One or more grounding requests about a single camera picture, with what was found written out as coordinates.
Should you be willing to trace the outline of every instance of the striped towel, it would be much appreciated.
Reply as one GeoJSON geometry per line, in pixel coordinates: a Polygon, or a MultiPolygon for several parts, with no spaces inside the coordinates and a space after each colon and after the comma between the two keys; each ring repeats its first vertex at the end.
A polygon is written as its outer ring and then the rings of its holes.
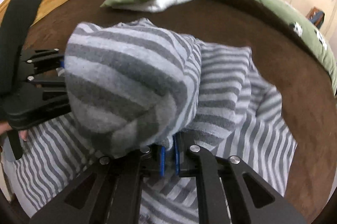
{"type": "Polygon", "coordinates": [[[101,28],[80,23],[65,52],[65,80],[80,133],[115,157],[159,143],[195,116],[200,41],[149,20],[101,28]]]}

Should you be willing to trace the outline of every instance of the gray cloth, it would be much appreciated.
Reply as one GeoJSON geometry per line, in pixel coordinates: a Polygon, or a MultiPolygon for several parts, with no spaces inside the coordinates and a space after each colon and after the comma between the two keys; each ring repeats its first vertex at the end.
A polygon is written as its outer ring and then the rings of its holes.
{"type": "Polygon", "coordinates": [[[65,80],[80,133],[115,157],[159,143],[195,116],[200,44],[148,20],[80,23],[65,52],[65,80]]]}
{"type": "MultiPolygon", "coordinates": [[[[117,27],[121,28],[136,31],[138,38],[150,31],[157,30],[157,34],[163,31],[169,34],[164,39],[158,36],[155,42],[171,49],[175,44],[167,43],[176,37],[175,33],[156,28],[145,19],[117,27]]],[[[223,158],[238,155],[284,195],[296,141],[281,117],[281,94],[259,75],[249,47],[228,47],[186,37],[200,46],[201,75],[195,94],[198,97],[195,117],[182,130],[192,134],[196,144],[214,155],[223,158]]],[[[95,47],[96,43],[93,41],[90,46],[95,47]]],[[[36,210],[101,155],[76,130],[74,115],[70,113],[29,130],[24,156],[8,163],[13,165],[24,195],[36,210]]],[[[195,179],[177,177],[174,163],[169,159],[166,162],[165,177],[144,180],[140,223],[198,223],[195,179]]]]}

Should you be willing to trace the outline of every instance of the metal screw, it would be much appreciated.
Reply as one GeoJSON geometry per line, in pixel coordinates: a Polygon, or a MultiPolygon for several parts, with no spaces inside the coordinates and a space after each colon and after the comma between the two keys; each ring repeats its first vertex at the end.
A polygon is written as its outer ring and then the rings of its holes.
{"type": "Polygon", "coordinates": [[[142,224],[147,224],[148,221],[150,220],[150,216],[149,215],[142,215],[142,214],[139,214],[139,220],[142,224]]]}
{"type": "Polygon", "coordinates": [[[197,153],[197,152],[200,151],[200,147],[199,147],[198,145],[192,145],[192,146],[190,147],[190,150],[191,150],[192,152],[197,153]]]}
{"type": "Polygon", "coordinates": [[[107,165],[110,162],[110,158],[109,157],[102,157],[99,159],[99,163],[102,165],[107,165]]]}
{"type": "Polygon", "coordinates": [[[143,148],[140,148],[140,151],[142,153],[149,153],[151,151],[150,147],[149,146],[145,146],[143,148]]]}
{"type": "Polygon", "coordinates": [[[233,164],[239,164],[240,163],[240,158],[237,156],[231,156],[230,157],[230,162],[233,164]]]}

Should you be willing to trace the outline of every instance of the brown bedsheet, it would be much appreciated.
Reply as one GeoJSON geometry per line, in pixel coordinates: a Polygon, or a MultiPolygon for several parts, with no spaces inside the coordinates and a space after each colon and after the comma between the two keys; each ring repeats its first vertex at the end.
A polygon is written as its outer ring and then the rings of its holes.
{"type": "Polygon", "coordinates": [[[282,114],[298,142],[286,198],[311,223],[326,204],[336,170],[337,112],[327,72],[293,32],[249,0],[194,0],[157,14],[101,9],[103,1],[67,1],[31,27],[26,46],[64,50],[79,22],[110,26],[141,17],[206,42],[250,46],[258,70],[282,94],[282,114]]]}

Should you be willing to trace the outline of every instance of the finger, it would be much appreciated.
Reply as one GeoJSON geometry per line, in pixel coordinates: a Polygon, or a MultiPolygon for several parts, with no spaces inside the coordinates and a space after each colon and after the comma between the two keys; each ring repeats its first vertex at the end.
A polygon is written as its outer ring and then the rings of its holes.
{"type": "Polygon", "coordinates": [[[20,131],[19,134],[20,134],[20,137],[21,137],[24,141],[27,141],[28,130],[20,131]]]}
{"type": "Polygon", "coordinates": [[[0,135],[12,130],[11,126],[8,124],[8,122],[0,122],[0,135]]]}

